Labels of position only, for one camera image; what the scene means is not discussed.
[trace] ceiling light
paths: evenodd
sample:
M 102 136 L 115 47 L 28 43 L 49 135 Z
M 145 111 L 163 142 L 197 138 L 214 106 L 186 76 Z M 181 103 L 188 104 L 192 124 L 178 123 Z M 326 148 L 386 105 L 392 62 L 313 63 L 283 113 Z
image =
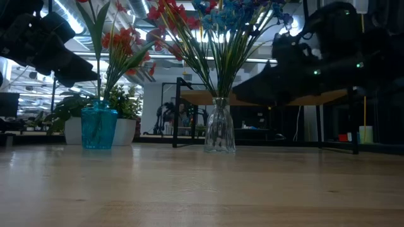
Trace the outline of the ceiling light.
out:
M 84 28 L 80 25 L 80 23 L 78 23 L 76 18 L 74 18 L 74 16 L 68 11 L 68 9 L 66 9 L 66 7 L 63 6 L 63 4 L 59 0 L 54 0 L 54 1 L 56 4 L 59 5 L 59 7 L 61 9 L 63 9 L 63 11 L 68 16 L 67 21 L 69 22 L 70 27 L 74 30 L 74 32 L 76 32 L 77 34 L 82 33 L 84 31 Z

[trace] vase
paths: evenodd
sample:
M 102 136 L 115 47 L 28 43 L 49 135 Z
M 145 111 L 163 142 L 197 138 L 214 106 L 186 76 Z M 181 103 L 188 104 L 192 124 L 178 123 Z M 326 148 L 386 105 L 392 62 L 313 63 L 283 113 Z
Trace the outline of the vase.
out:
M 205 152 L 235 153 L 233 119 L 227 110 L 228 98 L 213 98 L 215 108 L 208 118 Z
M 86 149 L 110 149 L 114 141 L 118 112 L 107 101 L 95 100 L 81 110 L 81 140 Z

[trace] wooden table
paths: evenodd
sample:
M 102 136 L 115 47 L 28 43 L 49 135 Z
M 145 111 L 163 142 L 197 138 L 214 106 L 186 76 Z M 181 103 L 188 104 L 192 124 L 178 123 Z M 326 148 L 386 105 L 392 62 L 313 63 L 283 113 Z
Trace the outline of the wooden table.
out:
M 307 95 L 297 98 L 294 101 L 290 102 L 288 105 L 292 106 L 323 105 L 325 103 L 347 96 L 347 94 L 348 93 L 346 90 L 328 91 L 318 96 Z M 181 98 L 187 100 L 193 105 L 213 105 L 212 95 L 210 94 L 209 91 L 206 90 L 181 91 Z M 237 100 L 235 94 L 232 92 L 229 95 L 229 99 L 230 99 L 230 105 L 233 106 L 256 106 L 256 104 Z
M 403 166 L 316 148 L 0 148 L 0 226 L 399 227 Z

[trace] ductwork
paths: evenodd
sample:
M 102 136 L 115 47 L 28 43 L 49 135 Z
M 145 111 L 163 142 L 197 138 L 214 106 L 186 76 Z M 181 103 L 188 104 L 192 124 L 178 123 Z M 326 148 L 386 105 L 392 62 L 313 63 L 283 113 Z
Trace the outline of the ductwork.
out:
M 128 0 L 136 18 L 145 19 L 149 13 L 150 3 L 147 0 Z
M 48 9 L 48 1 L 44 1 L 44 9 L 43 11 L 47 12 Z M 70 0 L 53 0 L 53 5 L 52 9 L 53 12 L 59 14 L 62 16 L 66 21 L 69 20 L 75 20 L 77 23 L 75 25 L 79 25 L 80 27 L 83 28 L 82 32 L 77 34 L 77 36 L 74 38 L 77 40 L 79 43 L 81 43 L 84 47 L 86 47 L 90 52 L 94 51 L 94 46 L 93 42 L 90 36 L 90 33 L 88 32 L 86 25 L 84 21 L 81 19 L 75 8 L 73 8 L 72 4 L 74 1 Z M 75 32 L 79 32 L 80 29 L 78 30 L 77 28 L 73 28 Z

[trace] potted plant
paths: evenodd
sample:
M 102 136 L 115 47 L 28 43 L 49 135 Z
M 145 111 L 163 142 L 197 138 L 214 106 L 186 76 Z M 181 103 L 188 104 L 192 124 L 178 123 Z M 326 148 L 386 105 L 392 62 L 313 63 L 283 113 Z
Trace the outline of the potted plant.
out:
M 149 37 L 157 40 L 156 48 L 164 47 L 178 60 L 183 59 L 213 97 L 215 109 L 206 126 L 205 151 L 234 153 L 233 120 L 226 109 L 232 84 L 245 61 L 265 44 L 254 46 L 257 39 L 272 26 L 286 26 L 292 21 L 282 11 L 286 1 L 192 0 L 196 17 L 189 16 L 185 7 L 178 6 L 175 0 L 159 0 L 157 4 L 158 8 L 150 8 L 148 18 L 160 26 L 149 32 Z M 277 23 L 267 26 L 273 17 Z M 166 36 L 172 42 L 166 42 Z M 210 54 L 215 73 L 210 71 L 207 59 Z
M 199 136 L 204 136 L 203 133 L 205 132 L 206 127 L 203 124 L 197 124 L 195 127 L 196 135 L 199 138 Z
M 74 92 L 63 92 L 61 95 L 69 96 L 56 104 L 53 113 L 45 118 L 45 122 L 52 122 L 47 135 L 64 132 L 67 144 L 81 144 L 81 109 L 90 104 L 95 97 Z
M 138 113 L 141 111 L 140 98 L 132 99 L 134 95 L 135 86 L 130 86 L 126 93 L 123 85 L 115 85 L 110 92 L 110 107 L 118 112 L 114 146 L 130 145 L 133 141 Z
M 90 4 L 92 17 L 88 15 L 80 3 L 77 3 L 77 6 L 92 36 L 96 50 L 98 72 L 102 47 L 109 51 L 109 66 L 107 69 L 104 100 L 95 100 L 93 107 L 84 108 L 81 111 L 82 143 L 83 147 L 88 149 L 109 149 L 114 140 L 118 115 L 116 110 L 109 108 L 108 100 L 111 89 L 124 73 L 131 69 L 134 70 L 145 59 L 150 58 L 146 57 L 146 54 L 148 53 L 148 49 L 153 45 L 153 42 L 141 47 L 144 41 L 140 39 L 140 34 L 134 28 L 121 28 L 119 32 L 114 31 L 118 13 L 121 11 L 126 12 L 118 1 L 116 1 L 118 13 L 115 14 L 111 31 L 102 38 L 102 30 L 109 3 L 101 8 L 97 17 L 95 16 L 91 0 L 88 0 L 88 3 Z M 98 81 L 98 97 L 101 97 L 100 81 Z

